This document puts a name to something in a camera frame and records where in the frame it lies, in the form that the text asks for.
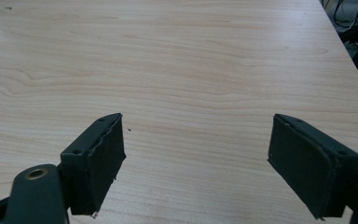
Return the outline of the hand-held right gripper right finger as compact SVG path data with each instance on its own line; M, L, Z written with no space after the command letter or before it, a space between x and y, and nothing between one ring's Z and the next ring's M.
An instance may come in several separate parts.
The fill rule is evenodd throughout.
M268 162L314 217L342 216L344 192L358 172L357 152L304 120L276 114Z

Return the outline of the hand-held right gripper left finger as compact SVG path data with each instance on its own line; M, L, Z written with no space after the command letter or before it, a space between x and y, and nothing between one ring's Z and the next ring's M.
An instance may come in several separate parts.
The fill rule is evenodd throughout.
M125 159L121 113L96 119L61 153L65 203L73 215L101 210Z

